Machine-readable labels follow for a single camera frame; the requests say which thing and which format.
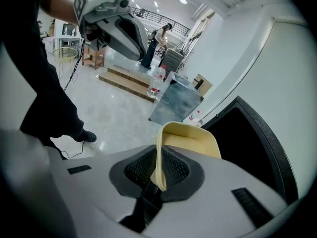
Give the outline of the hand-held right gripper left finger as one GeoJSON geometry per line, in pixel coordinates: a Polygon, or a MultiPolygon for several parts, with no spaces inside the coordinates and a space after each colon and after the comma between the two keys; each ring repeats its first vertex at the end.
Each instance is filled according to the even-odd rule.
{"type": "Polygon", "coordinates": [[[156,238],[147,230],[139,196],[121,195],[109,179],[116,162],[149,149],[63,160],[37,138],[0,129],[0,179],[16,236],[156,238]]]}

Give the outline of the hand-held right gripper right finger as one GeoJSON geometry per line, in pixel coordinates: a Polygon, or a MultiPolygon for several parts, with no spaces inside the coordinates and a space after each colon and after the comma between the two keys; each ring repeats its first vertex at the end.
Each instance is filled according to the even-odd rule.
{"type": "Polygon", "coordinates": [[[232,191],[246,188],[272,215],[287,204],[272,188],[239,166],[174,147],[175,151],[198,162],[205,172],[202,186],[187,200],[169,202],[144,230],[149,238],[237,238],[255,230],[232,191]]]}

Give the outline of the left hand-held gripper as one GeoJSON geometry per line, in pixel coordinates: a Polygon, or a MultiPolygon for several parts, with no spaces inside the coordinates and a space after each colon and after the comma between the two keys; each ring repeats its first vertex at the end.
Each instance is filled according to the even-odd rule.
{"type": "Polygon", "coordinates": [[[143,24],[129,12],[130,0],[74,0],[81,37],[95,50],[109,46],[126,58],[139,61],[147,53],[143,24]],[[97,26],[98,30],[88,30],[97,26]]]}

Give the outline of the yellow container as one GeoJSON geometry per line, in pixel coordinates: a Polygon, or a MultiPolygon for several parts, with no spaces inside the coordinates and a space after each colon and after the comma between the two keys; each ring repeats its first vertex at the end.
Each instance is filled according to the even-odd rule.
{"type": "Polygon", "coordinates": [[[151,175],[151,181],[161,191],[167,190],[167,172],[162,169],[162,147],[164,145],[190,150],[214,158],[221,158],[215,137],[207,130],[198,126],[171,121],[159,131],[156,141],[156,167],[151,175]]]}

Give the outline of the black cabinet fridge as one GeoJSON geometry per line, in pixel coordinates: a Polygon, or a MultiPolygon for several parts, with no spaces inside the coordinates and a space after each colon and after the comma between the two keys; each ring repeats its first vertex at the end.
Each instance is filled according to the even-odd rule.
{"type": "Polygon", "coordinates": [[[222,159],[271,187],[287,204],[298,200],[295,176],[281,143],[241,97],[236,97],[202,128],[215,137],[222,159]]]}

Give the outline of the person's left forearm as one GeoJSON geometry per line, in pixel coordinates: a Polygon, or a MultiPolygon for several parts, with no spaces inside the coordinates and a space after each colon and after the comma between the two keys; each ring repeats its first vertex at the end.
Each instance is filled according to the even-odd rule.
{"type": "Polygon", "coordinates": [[[73,0],[40,0],[40,7],[55,19],[78,25],[73,0]]]}

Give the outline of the brown wooden side table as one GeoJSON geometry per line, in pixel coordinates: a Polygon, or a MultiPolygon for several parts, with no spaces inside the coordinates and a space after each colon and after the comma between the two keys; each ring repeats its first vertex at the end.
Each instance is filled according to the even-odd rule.
{"type": "Polygon", "coordinates": [[[92,67],[94,70],[103,67],[105,63],[106,47],[95,51],[90,45],[85,44],[82,57],[82,65],[92,67]]]}

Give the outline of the black balcony railing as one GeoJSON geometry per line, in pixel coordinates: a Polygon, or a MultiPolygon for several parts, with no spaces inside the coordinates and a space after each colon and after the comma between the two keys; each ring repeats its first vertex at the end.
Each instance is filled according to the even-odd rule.
{"type": "Polygon", "coordinates": [[[131,9],[131,13],[132,15],[140,17],[141,19],[146,19],[159,25],[166,25],[170,23],[172,25],[172,31],[178,34],[179,36],[186,37],[191,31],[190,28],[180,24],[177,21],[174,21],[168,17],[165,17],[163,15],[160,15],[145,9],[139,9],[139,8],[133,7],[131,9]]]}

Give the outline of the wooden step platform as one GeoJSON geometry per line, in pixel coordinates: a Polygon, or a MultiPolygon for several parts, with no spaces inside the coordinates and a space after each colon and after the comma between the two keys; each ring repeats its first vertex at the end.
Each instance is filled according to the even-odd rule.
{"type": "Polygon", "coordinates": [[[151,77],[137,70],[128,70],[113,65],[108,67],[106,72],[100,73],[98,79],[151,103],[155,101],[154,98],[147,95],[151,77]]]}

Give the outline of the gray metal cabinet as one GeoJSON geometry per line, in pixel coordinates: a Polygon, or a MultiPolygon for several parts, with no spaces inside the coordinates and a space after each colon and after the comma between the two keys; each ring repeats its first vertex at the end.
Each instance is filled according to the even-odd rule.
{"type": "Polygon", "coordinates": [[[159,67],[164,65],[166,73],[168,74],[171,71],[177,71],[183,59],[184,57],[180,53],[174,51],[173,49],[168,49],[165,52],[163,59],[159,64],[159,67]]]}

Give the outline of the person's black right shoe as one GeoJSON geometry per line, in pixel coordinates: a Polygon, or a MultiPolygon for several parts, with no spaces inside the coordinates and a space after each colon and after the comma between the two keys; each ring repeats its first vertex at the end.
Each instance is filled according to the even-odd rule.
{"type": "Polygon", "coordinates": [[[78,137],[76,137],[76,138],[74,138],[74,140],[75,140],[76,142],[83,142],[83,141],[85,141],[85,142],[93,143],[93,142],[95,142],[95,141],[97,140],[97,136],[96,136],[93,132],[91,132],[91,131],[86,131],[86,130],[84,130],[84,131],[81,133],[81,135],[78,136],[78,137]]]}

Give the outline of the large clear water bottle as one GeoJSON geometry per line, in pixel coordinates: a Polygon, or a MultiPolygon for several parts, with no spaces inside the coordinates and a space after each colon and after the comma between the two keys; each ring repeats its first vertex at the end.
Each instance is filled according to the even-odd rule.
{"type": "Polygon", "coordinates": [[[165,79],[165,71],[166,66],[162,65],[161,67],[158,67],[156,72],[154,73],[154,76],[151,79],[150,85],[147,89],[147,95],[155,99],[156,96],[160,93],[164,79],[165,79]]]}

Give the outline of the clear plastic storage bin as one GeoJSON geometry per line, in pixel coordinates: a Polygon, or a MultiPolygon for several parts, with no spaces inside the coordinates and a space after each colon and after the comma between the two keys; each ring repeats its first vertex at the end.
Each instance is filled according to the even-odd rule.
{"type": "Polygon", "coordinates": [[[203,97],[190,81],[176,72],[170,72],[149,121],[160,125],[170,121],[182,122],[202,101],[203,97]]]}

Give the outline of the small white red-capped bottle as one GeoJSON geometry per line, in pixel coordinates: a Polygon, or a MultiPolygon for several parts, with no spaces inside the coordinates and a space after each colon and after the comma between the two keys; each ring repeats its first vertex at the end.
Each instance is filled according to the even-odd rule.
{"type": "Polygon", "coordinates": [[[194,111],[190,116],[189,116],[189,121],[197,126],[197,127],[202,127],[203,126],[203,120],[200,117],[200,111],[194,111]]]}

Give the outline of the large cardboard box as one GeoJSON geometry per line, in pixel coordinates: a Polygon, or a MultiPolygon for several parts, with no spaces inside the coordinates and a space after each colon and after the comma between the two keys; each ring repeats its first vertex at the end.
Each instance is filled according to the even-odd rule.
{"type": "Polygon", "coordinates": [[[212,84],[200,74],[197,74],[197,76],[193,79],[192,84],[194,85],[194,88],[198,91],[198,93],[202,97],[212,87],[212,84]]]}

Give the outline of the person's black clothed body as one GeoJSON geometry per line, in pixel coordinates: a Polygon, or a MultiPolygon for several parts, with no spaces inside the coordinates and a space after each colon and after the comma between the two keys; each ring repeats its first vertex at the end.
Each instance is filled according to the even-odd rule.
{"type": "Polygon", "coordinates": [[[40,37],[40,0],[0,0],[0,44],[37,96],[21,131],[53,146],[52,139],[76,138],[85,130],[77,108],[62,89],[40,37]]]}

